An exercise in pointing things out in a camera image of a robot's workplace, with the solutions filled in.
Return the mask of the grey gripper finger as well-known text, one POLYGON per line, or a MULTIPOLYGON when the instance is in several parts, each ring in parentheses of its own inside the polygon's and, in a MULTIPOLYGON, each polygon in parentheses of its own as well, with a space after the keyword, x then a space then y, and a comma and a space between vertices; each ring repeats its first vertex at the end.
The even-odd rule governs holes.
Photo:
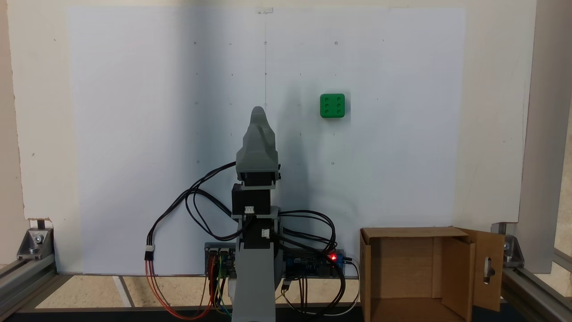
POLYGON ((243 149, 260 147, 276 149, 275 133, 268 122, 250 122, 243 136, 243 149))
POLYGON ((258 125, 260 127, 268 127, 269 122, 266 118, 265 110, 261 106, 255 106, 251 112, 251 124, 258 125))

